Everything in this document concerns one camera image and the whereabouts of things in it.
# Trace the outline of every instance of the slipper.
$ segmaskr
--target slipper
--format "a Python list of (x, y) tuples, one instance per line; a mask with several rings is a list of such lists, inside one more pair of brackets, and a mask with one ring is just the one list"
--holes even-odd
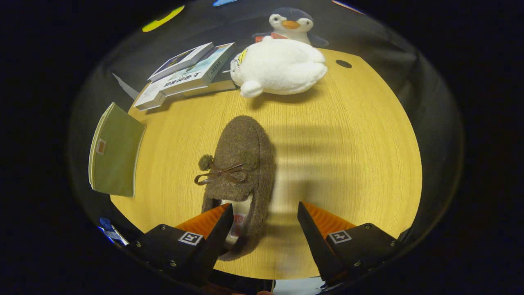
[(255, 119), (239, 116), (231, 120), (216, 145), (214, 157), (204, 155), (194, 182), (206, 185), (202, 212), (232, 203), (234, 222), (220, 260), (237, 259), (252, 252), (263, 233), (273, 182), (274, 148)]

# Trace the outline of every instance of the round table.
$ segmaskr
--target round table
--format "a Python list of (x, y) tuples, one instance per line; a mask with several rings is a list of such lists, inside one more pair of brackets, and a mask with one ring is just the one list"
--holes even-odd
[[(373, 223), (397, 238), (419, 206), (422, 167), (417, 139), (400, 102), (363, 59), (320, 49), (328, 72), (307, 92), (239, 90), (129, 114), (146, 125), (135, 175), (135, 197), (111, 196), (140, 230), (176, 226), (201, 213), (204, 186), (193, 182), (198, 160), (214, 154), (225, 125), (249, 115), (276, 148), (276, 178), (267, 230), (257, 248), (215, 269), (260, 279), (318, 276), (297, 220), (306, 201), (360, 225)], [(351, 65), (347, 67), (342, 60)]]

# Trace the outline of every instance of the book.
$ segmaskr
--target book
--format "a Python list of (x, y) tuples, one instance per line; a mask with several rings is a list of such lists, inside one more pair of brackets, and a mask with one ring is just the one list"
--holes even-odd
[(180, 69), (195, 65), (206, 53), (213, 49), (213, 47), (213, 43), (207, 43), (168, 59), (148, 80), (154, 82)]
[(136, 162), (145, 129), (114, 102), (107, 108), (96, 127), (89, 153), (88, 174), (93, 190), (134, 196)]
[(234, 44), (229, 43), (211, 49), (194, 66), (173, 73), (165, 82), (162, 92), (169, 96), (189, 90), (207, 87), (219, 69), (228, 61), (234, 51)]
[(208, 94), (213, 92), (220, 92), (220, 91), (226, 91), (226, 90), (233, 90), (236, 89), (236, 85), (231, 79), (230, 74), (230, 63), (226, 62), (222, 68), (218, 71), (215, 78), (213, 78), (213, 81), (207, 86), (203, 88), (198, 88), (194, 90), (189, 90), (186, 92), (183, 92), (182, 94), (185, 97), (192, 97), (202, 94)]
[(138, 97), (134, 107), (140, 111), (149, 110), (161, 106), (167, 96), (207, 88), (219, 70), (229, 61), (234, 52), (234, 44), (216, 46), (196, 65), (152, 82)]
[(136, 100), (134, 107), (140, 111), (159, 107), (166, 100), (166, 95), (162, 92), (169, 76), (149, 84)]

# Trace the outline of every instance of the yellow object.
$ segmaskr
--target yellow object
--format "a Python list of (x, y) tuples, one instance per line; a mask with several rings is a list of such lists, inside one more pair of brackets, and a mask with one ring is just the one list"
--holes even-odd
[(152, 30), (160, 27), (161, 25), (167, 23), (170, 19), (174, 18), (177, 14), (179, 14), (184, 9), (184, 7), (185, 6), (182, 5), (182, 6), (178, 7), (177, 9), (171, 11), (171, 13), (168, 14), (163, 19), (153, 20), (151, 23), (145, 25), (142, 28), (142, 31), (146, 33), (146, 32), (152, 31)]
[[(249, 115), (275, 146), (277, 165), (266, 234), (250, 254), (215, 269), (262, 279), (318, 276), (297, 220), (298, 202), (314, 204), (355, 225), (373, 223), (397, 238), (413, 223), (422, 166), (417, 139), (395, 94), (362, 58), (319, 49), (328, 72), (310, 90), (253, 99), (239, 90), (129, 114), (147, 126), (135, 198), (111, 196), (140, 230), (175, 226), (201, 213), (205, 186), (198, 161), (213, 154), (224, 126)], [(352, 65), (346, 68), (336, 60)]]
[(246, 56), (246, 52), (247, 52), (247, 48), (244, 49), (244, 51), (242, 51), (242, 53), (238, 56), (237, 60), (238, 60), (239, 66), (242, 63), (242, 61), (244, 60), (244, 57)]

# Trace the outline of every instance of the book spine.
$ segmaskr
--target book spine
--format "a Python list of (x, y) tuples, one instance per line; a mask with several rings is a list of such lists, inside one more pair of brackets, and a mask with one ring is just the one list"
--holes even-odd
[(209, 68), (208, 72), (202, 78), (206, 85), (209, 85), (211, 81), (213, 81), (213, 78), (215, 78), (216, 74), (225, 64), (229, 56), (231, 56), (232, 52), (233, 52), (233, 45), (229, 46), (229, 48), (224, 52), (224, 54), (216, 60), (215, 64)]

